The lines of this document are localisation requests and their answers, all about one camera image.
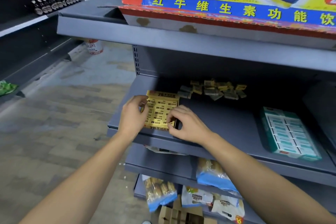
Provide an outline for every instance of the open cardboard box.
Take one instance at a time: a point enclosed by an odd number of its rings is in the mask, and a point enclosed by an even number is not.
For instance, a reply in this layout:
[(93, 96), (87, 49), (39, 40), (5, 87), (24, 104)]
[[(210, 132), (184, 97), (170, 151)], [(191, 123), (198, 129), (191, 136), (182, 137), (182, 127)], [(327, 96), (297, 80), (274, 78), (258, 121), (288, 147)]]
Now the open cardboard box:
[(122, 1), (119, 9), (129, 25), (336, 48), (333, 0)]
[(173, 208), (162, 206), (159, 224), (217, 224), (217, 220), (203, 217), (202, 207), (182, 208), (181, 196), (174, 201)]

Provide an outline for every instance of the hand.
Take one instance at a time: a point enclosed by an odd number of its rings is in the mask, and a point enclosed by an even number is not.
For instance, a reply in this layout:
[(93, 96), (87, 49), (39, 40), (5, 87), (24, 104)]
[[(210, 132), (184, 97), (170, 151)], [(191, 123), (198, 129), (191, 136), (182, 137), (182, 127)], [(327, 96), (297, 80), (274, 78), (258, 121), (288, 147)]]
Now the hand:
[(168, 124), (169, 133), (175, 137), (202, 144), (203, 141), (213, 135), (213, 132), (208, 129), (199, 117), (184, 105), (173, 108), (167, 115), (167, 122), (170, 122), (173, 117), (179, 119), (183, 124), (181, 130)]
[[(121, 111), (118, 133), (133, 140), (144, 127), (148, 115), (148, 96), (137, 95), (128, 100)], [(139, 106), (144, 107), (143, 112), (139, 111)]]

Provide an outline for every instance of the brown cardboard box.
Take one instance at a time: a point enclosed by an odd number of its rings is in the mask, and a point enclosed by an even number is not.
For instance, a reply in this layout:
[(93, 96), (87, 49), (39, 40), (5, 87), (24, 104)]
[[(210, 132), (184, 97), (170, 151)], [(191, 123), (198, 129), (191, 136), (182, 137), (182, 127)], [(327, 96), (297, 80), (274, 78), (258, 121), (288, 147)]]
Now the brown cardboard box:
[(217, 224), (217, 220), (204, 218), (202, 207), (182, 208), (181, 196), (174, 201), (173, 209), (162, 206), (159, 224)]

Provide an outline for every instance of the wooden floor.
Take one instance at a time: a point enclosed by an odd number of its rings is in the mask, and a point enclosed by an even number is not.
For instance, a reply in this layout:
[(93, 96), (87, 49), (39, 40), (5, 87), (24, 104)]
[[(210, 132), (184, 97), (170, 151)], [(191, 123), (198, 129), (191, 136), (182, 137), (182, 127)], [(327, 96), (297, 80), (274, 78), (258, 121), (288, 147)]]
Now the wooden floor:
[[(135, 78), (130, 45), (105, 43), (95, 56), (79, 47), (71, 56), (0, 114), (0, 224), (19, 222), (106, 144), (107, 122)], [(151, 219), (133, 197), (137, 175), (124, 171), (125, 156), (90, 223)]]

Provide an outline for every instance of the person's left hand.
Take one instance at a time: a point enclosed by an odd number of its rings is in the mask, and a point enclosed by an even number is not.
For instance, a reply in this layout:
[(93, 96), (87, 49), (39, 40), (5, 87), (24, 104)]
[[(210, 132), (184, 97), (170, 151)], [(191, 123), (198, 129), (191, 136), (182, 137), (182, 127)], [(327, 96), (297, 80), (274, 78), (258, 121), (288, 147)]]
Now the person's left hand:
[[(121, 111), (118, 132), (130, 140), (133, 140), (144, 127), (148, 115), (148, 96), (137, 95), (129, 99)], [(139, 106), (144, 107), (143, 112), (139, 111)]]

